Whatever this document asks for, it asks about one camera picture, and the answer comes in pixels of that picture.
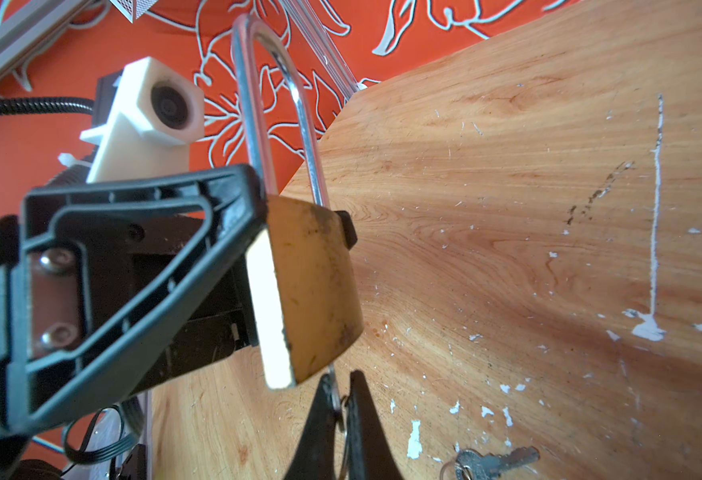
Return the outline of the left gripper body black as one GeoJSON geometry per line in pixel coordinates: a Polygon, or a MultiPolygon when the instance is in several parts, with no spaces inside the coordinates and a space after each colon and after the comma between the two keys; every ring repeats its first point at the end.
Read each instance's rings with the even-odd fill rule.
{"type": "Polygon", "coordinates": [[[0,479],[31,439],[255,341],[237,221],[59,215],[0,220],[0,479]]]}

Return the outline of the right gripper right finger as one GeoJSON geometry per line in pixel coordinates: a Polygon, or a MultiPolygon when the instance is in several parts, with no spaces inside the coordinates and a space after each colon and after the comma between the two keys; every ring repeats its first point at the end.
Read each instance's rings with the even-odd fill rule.
{"type": "Polygon", "coordinates": [[[361,370],[350,374],[346,413],[347,478],[402,480],[361,370]]]}

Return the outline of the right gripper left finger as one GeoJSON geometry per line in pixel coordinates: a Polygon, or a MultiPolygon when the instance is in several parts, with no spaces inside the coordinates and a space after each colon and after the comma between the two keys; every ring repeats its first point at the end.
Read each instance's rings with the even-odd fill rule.
{"type": "Polygon", "coordinates": [[[293,460],[284,480],[335,479],[337,415],[332,403],[332,382],[324,374],[309,408],[293,460]]]}

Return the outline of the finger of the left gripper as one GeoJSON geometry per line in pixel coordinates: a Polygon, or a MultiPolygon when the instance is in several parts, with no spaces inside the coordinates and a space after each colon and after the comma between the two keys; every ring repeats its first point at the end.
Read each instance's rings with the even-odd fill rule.
{"type": "Polygon", "coordinates": [[[346,248],[351,250],[358,242],[358,235],[353,223],[353,219],[348,211],[335,210],[334,213],[339,217],[344,234],[346,248]]]}
{"type": "Polygon", "coordinates": [[[55,428],[256,343],[247,165],[35,189],[0,220],[0,439],[55,428]]]}

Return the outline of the large brass padlock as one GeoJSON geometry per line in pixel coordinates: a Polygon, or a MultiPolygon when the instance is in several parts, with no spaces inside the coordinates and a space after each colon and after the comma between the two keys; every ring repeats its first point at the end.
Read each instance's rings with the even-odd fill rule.
{"type": "Polygon", "coordinates": [[[279,37],[260,19],[236,19],[231,56],[251,166],[266,193],[267,217],[245,254],[265,382],[297,386],[347,351],[364,330],[350,250],[330,208],[313,117],[298,71],[279,37]],[[282,196],[260,90],[255,47],[275,60],[295,105],[313,199],[282,196]]]}

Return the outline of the silver key with ring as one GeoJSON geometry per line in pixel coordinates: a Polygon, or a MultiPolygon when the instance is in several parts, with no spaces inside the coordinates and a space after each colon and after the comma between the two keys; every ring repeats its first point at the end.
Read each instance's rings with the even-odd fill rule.
{"type": "Polygon", "coordinates": [[[330,363],[327,367],[327,374],[330,380],[330,391],[331,391],[331,405],[335,417],[335,425],[339,432],[340,437],[343,440],[343,453],[341,457],[339,472],[336,475],[338,480],[343,480],[347,478],[348,472],[348,446],[347,446],[347,428],[346,420],[344,417],[344,400],[341,398],[339,385],[337,381],[336,369],[333,363],[330,363]]]}

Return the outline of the clear plastic bin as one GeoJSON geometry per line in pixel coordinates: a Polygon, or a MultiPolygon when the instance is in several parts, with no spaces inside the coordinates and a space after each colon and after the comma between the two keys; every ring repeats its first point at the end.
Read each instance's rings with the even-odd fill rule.
{"type": "Polygon", "coordinates": [[[110,3],[130,22],[146,14],[158,0],[110,0],[110,3]]]}

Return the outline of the aluminium frame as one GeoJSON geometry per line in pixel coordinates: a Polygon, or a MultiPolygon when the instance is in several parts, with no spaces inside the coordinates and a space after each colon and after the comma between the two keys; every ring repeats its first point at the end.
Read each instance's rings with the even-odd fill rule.
{"type": "MultiPolygon", "coordinates": [[[[10,4],[9,1],[0,4],[0,81],[16,73],[21,86],[28,91],[32,86],[27,78],[27,67],[33,58],[54,45],[60,34],[90,29],[101,22],[111,8],[115,8],[110,1],[29,1],[16,13],[7,16],[10,4]]],[[[333,35],[348,34],[350,26],[342,21],[329,2],[323,1],[321,5],[328,20],[336,25],[334,29],[326,27],[308,1],[271,1],[269,4],[285,18],[283,39],[290,40],[292,29],[296,28],[346,99],[362,88],[331,39],[333,35]]],[[[145,16],[153,22],[144,34],[129,37],[125,44],[127,50],[147,51],[135,43],[137,39],[147,38],[154,51],[172,54],[179,52],[180,48],[175,45],[159,47],[155,39],[160,34],[183,34],[197,41],[203,37],[198,24],[186,25],[152,9],[142,17],[145,16]]]]}

